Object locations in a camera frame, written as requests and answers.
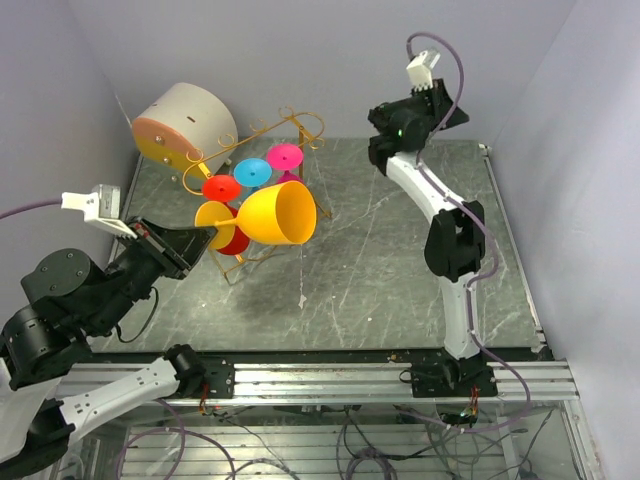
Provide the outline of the yellow plastic wine glass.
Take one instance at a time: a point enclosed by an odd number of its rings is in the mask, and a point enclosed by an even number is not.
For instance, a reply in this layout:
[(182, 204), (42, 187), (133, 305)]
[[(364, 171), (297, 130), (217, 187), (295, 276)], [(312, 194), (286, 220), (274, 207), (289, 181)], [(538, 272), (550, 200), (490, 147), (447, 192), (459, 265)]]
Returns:
[(225, 248), (240, 231), (264, 245), (301, 245), (313, 236), (317, 209), (309, 189), (298, 181), (269, 186), (249, 195), (234, 214), (219, 201), (207, 201), (194, 218), (197, 228), (214, 228), (211, 245)]

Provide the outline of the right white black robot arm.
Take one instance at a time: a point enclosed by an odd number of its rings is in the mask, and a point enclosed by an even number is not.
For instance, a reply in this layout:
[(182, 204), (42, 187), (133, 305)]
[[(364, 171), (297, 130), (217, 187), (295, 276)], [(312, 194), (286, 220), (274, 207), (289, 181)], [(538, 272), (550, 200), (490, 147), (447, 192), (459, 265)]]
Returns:
[(438, 278), (446, 322), (440, 357), (413, 365), (406, 375), (415, 397), (493, 396), (493, 370), (478, 346), (477, 296), (472, 279), (485, 256), (484, 208), (449, 189), (417, 160), (439, 123), (457, 126), (468, 115), (454, 105), (444, 82), (415, 87), (409, 97), (371, 109), (377, 133), (369, 160), (418, 206), (429, 230), (424, 247), (428, 270)]

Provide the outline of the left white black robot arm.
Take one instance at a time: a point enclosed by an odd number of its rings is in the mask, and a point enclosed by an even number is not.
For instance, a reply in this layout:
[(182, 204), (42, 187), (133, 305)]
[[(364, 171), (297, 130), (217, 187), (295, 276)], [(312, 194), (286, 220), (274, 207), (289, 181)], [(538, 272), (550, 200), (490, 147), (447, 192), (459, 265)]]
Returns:
[(206, 369), (188, 345), (93, 391), (57, 400), (71, 368), (91, 356), (89, 338), (108, 336), (161, 278), (181, 280), (217, 231), (163, 228), (132, 218), (130, 238), (106, 268), (68, 248), (45, 257), (21, 286), (28, 305), (1, 331), (1, 476), (21, 479), (60, 460), (74, 443), (138, 406), (174, 394), (192, 397)]

